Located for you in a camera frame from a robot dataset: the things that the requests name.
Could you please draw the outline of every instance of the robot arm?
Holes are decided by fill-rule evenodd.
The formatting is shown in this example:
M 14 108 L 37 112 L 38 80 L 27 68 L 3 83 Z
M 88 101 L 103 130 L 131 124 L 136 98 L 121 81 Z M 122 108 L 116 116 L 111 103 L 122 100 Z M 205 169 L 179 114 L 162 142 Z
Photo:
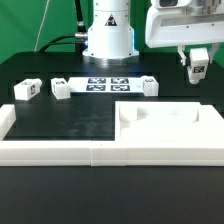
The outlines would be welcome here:
M 93 0 L 94 21 L 88 29 L 88 48 L 83 60 L 96 64 L 137 61 L 134 30 L 129 24 L 131 0 Z
M 176 46 L 186 64 L 185 46 L 212 44 L 211 49 L 192 49 L 188 67 L 190 82 L 205 78 L 221 42 L 224 42 L 224 3 L 222 0 L 152 0 L 147 14 L 146 44 Z

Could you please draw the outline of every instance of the white block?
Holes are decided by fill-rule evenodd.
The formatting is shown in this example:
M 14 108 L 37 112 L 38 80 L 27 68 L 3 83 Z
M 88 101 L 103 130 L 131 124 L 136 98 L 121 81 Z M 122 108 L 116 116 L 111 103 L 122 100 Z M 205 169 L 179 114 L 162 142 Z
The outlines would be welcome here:
M 137 119 L 124 120 L 121 108 L 130 104 L 137 107 Z M 115 139 L 131 143 L 220 141 L 224 139 L 224 120 L 211 105 L 197 102 L 116 102 Z
M 40 79 L 26 79 L 14 86 L 16 100 L 29 100 L 40 92 Z
M 192 84 L 197 84 L 206 75 L 209 62 L 207 48 L 191 49 L 190 59 L 191 66 L 188 67 L 189 80 Z
M 63 78 L 52 79 L 51 90 L 58 100 L 70 98 L 70 86 Z
M 159 94 L 159 83 L 153 76 L 142 76 L 143 92 L 145 96 L 158 96 Z
M 0 109 L 0 141 L 4 139 L 15 120 L 15 106 L 3 105 Z
M 127 166 L 181 165 L 223 166 L 223 142 L 158 141 L 127 145 Z

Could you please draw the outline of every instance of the white foam block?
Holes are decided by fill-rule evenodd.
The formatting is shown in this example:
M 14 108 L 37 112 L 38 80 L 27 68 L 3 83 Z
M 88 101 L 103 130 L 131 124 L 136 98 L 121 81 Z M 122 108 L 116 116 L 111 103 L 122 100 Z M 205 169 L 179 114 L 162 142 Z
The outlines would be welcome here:
M 70 98 L 70 86 L 63 78 L 52 79 L 51 90 L 57 100 Z
M 90 141 L 1 141 L 0 166 L 90 166 Z
M 197 84 L 206 75 L 209 63 L 207 48 L 191 49 L 190 59 L 191 66 L 188 67 L 189 80 L 192 84 Z
M 0 109 L 0 140 L 3 140 L 16 120 L 15 106 L 3 105 Z
M 14 86 L 16 100 L 29 100 L 40 92 L 40 79 L 26 79 Z
M 132 142 L 131 145 L 127 145 L 126 158 L 127 166 L 223 166 L 224 146 L 223 141 Z

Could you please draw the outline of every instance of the white platform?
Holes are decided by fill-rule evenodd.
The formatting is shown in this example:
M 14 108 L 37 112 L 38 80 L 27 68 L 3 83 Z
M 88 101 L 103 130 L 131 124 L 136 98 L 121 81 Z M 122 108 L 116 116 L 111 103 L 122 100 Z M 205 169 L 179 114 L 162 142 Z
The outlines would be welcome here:
M 224 120 L 210 105 L 116 102 L 115 113 L 115 141 L 0 141 L 0 165 L 224 166 Z
M 71 92 L 143 93 L 143 80 L 141 78 L 72 77 L 68 84 Z

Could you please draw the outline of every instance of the small white block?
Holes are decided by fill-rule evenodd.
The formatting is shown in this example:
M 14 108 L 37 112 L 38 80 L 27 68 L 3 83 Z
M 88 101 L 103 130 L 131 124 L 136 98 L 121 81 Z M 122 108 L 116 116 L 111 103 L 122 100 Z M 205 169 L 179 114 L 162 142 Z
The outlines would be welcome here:
M 58 100 L 70 98 L 70 86 L 63 78 L 52 79 L 51 90 Z
M 192 84 L 197 84 L 206 75 L 209 62 L 207 48 L 191 49 L 190 59 L 191 66 L 188 67 L 189 80 Z
M 40 92 L 40 79 L 26 79 L 14 86 L 16 100 L 29 100 Z
M 0 140 L 3 140 L 16 120 L 15 106 L 3 105 L 0 108 Z
M 159 94 L 159 83 L 153 76 L 142 76 L 143 92 L 145 96 L 158 96 Z

